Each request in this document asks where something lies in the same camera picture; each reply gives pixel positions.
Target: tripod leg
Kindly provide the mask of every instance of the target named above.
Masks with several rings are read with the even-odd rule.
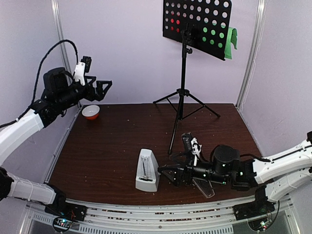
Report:
[[[201,100],[197,99],[196,97],[194,97],[192,94],[189,95],[191,98],[193,98],[195,101],[197,101],[199,104],[201,104],[203,107],[207,108],[209,111],[211,111],[213,114],[215,114],[218,118],[221,117],[221,115],[219,115],[217,112],[215,112],[213,109],[209,108],[208,106],[206,106]]]
[[[169,94],[169,95],[167,95],[167,96],[165,96],[165,97],[162,97],[161,99],[158,99],[157,101],[153,101],[153,103],[156,104],[156,103],[158,103],[158,102],[160,102],[160,101],[163,101],[163,100],[165,100],[165,99],[167,99],[167,98],[170,98],[170,97],[172,97],[172,96],[174,96],[174,95],[176,95],[176,94],[178,94],[178,91],[175,91],[175,92],[172,93],[172,94]]]
[[[172,147],[174,145],[174,141],[175,141],[175,136],[176,136],[176,129],[177,129],[177,123],[179,122],[179,116],[180,116],[180,112],[181,112],[181,108],[183,106],[183,96],[180,96],[179,99],[179,106],[177,108],[177,112],[176,112],[176,117],[175,117],[175,124],[174,124],[174,129],[172,131],[172,136],[171,136],[171,142],[170,142],[170,147],[168,150],[168,154],[172,154]]]

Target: green cloth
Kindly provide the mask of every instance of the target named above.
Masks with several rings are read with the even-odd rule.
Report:
[[[229,27],[228,36],[226,38],[226,45],[224,49],[224,57],[226,59],[232,59],[231,43],[234,45],[234,48],[237,50],[237,29]]]

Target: metal frame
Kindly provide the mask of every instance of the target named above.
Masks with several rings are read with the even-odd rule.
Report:
[[[219,202],[141,207],[68,201],[88,207],[85,221],[75,224],[71,229],[77,233],[199,234],[217,233],[217,230],[220,230],[221,234],[232,234],[234,224],[259,218],[236,221],[232,206],[253,200],[254,197],[250,196]],[[289,196],[281,199],[280,211],[285,211],[292,233],[300,234]],[[23,216],[19,233],[25,234],[28,233],[32,220],[51,225],[55,217],[45,213],[43,206],[31,202],[25,207]]]
[[[63,27],[62,27],[62,22],[61,22],[60,13],[59,13],[59,1],[58,0],[51,0],[51,4],[52,4],[54,23],[55,23],[55,27],[56,27],[57,32],[58,32],[58,39],[64,40]],[[64,66],[65,66],[67,71],[72,73],[72,71],[70,69],[70,65],[69,65],[66,46],[64,43],[61,44],[60,46],[61,46],[62,59],[63,59]]]
[[[247,91],[249,88],[250,80],[253,76],[255,69],[255,57],[260,48],[260,42],[262,38],[264,20],[265,20],[265,7],[267,0],[259,0],[258,1],[258,11],[255,20],[254,32],[253,32],[253,41],[250,49],[250,54],[248,58],[248,63],[243,79],[243,84],[239,92],[238,100],[236,106],[238,110],[242,110],[242,104],[244,103],[244,99],[247,95]]]
[[[47,172],[47,174],[45,176],[45,180],[44,180],[45,183],[48,183],[50,178],[51,178],[51,175],[52,175],[52,172],[54,170],[54,167],[55,167],[55,165],[56,165],[56,163],[57,163],[57,161],[59,159],[59,155],[60,155],[60,153],[61,153],[61,151],[63,149],[63,146],[64,146],[64,144],[65,144],[65,142],[66,142],[66,140],[67,140],[67,138],[69,136],[69,133],[72,130],[72,128],[73,128],[73,126],[74,126],[74,124],[76,122],[76,119],[78,118],[79,113],[81,112],[81,110],[82,110],[82,106],[80,106],[78,108],[77,113],[75,114],[75,116],[74,116],[72,122],[70,123],[69,127],[66,129],[65,134],[63,135],[61,141],[59,142],[59,144],[58,144],[58,146],[57,146],[57,148],[55,150],[55,153],[53,154],[54,157],[53,157],[53,159],[52,159],[52,161],[50,163],[49,170],[48,170],[48,172]]]

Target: white metronome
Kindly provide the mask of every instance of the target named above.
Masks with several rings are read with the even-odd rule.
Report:
[[[136,188],[145,192],[157,192],[159,183],[158,163],[153,151],[141,149],[136,170]]]

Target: stand pole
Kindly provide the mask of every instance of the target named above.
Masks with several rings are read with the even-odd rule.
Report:
[[[195,112],[197,112],[198,110],[200,110],[201,108],[206,108],[209,111],[211,111],[213,114],[215,114],[218,118],[220,117],[220,115],[215,112],[214,110],[212,110],[211,108],[209,108],[207,105],[205,105],[202,101],[200,101],[199,99],[197,99],[196,97],[194,97],[189,90],[185,89],[185,71],[186,71],[186,57],[187,54],[191,54],[193,51],[192,49],[188,49],[187,48],[187,43],[190,42],[192,40],[192,35],[191,35],[191,31],[189,30],[189,26],[188,23],[186,24],[186,30],[183,30],[182,32],[182,71],[181,71],[181,88],[177,89],[176,92],[169,94],[157,101],[154,101],[153,103],[156,104],[160,101],[163,101],[165,99],[167,99],[169,101],[168,98],[179,94],[179,104],[178,104],[178,109],[176,111],[176,117],[175,117],[175,124],[174,124],[174,129],[172,131],[172,136],[171,136],[171,141],[170,141],[170,146],[169,146],[169,150],[168,150],[168,154],[171,155],[172,154],[172,147],[174,145],[174,141],[175,141],[175,136],[176,136],[176,129],[177,129],[177,125],[179,120],[183,120],[184,118],[194,114]],[[190,96],[192,99],[194,99],[195,101],[197,101],[199,104],[201,104],[201,107],[195,111],[193,111],[192,113],[188,114],[187,116],[183,117],[183,106],[184,106],[184,96]]]

